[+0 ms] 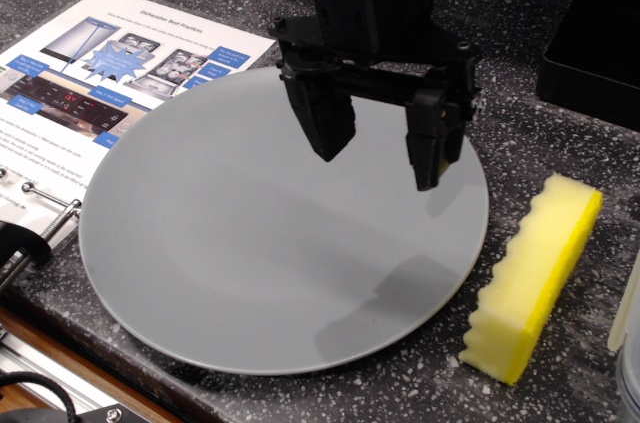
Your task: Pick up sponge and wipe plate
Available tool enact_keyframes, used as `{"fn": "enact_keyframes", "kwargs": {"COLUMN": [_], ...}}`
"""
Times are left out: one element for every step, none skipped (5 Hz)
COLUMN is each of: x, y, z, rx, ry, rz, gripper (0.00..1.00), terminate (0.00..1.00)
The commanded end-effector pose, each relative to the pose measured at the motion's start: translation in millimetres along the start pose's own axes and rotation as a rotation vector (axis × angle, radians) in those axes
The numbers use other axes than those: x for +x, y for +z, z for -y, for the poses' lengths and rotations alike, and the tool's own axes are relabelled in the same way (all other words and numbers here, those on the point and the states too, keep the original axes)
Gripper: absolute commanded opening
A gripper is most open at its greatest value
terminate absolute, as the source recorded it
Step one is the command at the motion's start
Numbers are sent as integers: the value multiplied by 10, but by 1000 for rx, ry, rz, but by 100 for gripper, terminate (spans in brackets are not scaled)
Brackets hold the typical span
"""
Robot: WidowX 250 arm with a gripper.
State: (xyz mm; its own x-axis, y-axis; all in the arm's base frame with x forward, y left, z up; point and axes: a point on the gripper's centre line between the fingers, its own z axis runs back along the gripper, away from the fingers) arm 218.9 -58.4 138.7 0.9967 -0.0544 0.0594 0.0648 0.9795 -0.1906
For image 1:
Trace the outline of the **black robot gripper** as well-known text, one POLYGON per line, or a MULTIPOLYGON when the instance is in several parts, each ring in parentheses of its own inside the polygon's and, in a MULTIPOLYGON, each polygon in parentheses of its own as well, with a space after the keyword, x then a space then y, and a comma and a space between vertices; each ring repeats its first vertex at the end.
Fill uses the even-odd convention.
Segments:
POLYGON ((352 97, 402 105, 417 189, 437 187, 483 109, 477 46, 433 22, 433 0, 312 1, 313 15, 279 18, 269 33, 313 151, 329 162, 355 136, 352 97))

